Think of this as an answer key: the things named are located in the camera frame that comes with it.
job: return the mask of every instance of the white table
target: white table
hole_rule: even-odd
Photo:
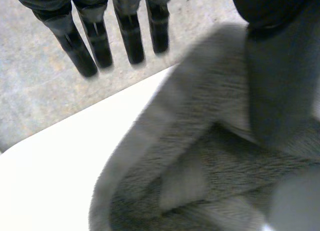
[[[108,97],[2,154],[0,231],[87,231],[100,172],[171,70]]]

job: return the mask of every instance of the gray towel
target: gray towel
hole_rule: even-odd
[[[284,147],[255,140],[245,39],[224,25],[177,66],[98,178],[91,231],[258,231],[277,183],[320,166],[297,154],[320,147],[317,110]]]

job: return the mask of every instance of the concrete floor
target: concrete floor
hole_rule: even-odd
[[[29,9],[17,0],[0,0],[0,150],[178,63],[218,23],[244,22],[232,0],[172,0],[169,10],[170,52],[157,57],[142,0],[138,15],[146,64],[133,69],[109,2],[104,18],[114,69],[88,81]],[[75,9],[73,17],[88,46]]]

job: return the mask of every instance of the dark object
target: dark object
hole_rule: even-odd
[[[84,8],[77,6],[85,35],[89,41],[94,60],[99,68],[108,68],[113,64],[112,54],[106,31],[104,12],[106,4],[97,4]]]
[[[88,78],[97,73],[97,66],[75,26],[71,13],[42,22],[53,32],[80,74]]]
[[[133,65],[145,59],[137,11],[141,0],[113,0],[126,54]]]
[[[148,11],[150,34],[153,51],[160,54],[169,48],[169,11],[167,3],[170,0],[145,0]]]
[[[319,7],[320,0],[305,0],[281,25],[249,32],[250,123],[269,148],[308,133],[301,131],[311,122],[320,76]]]

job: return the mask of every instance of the gray cloth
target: gray cloth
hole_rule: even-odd
[[[314,153],[256,142],[245,38],[224,25],[175,69],[98,178],[91,231],[258,231],[277,184],[320,166]],[[286,147],[320,147],[319,127],[314,116],[304,130],[315,135]]]

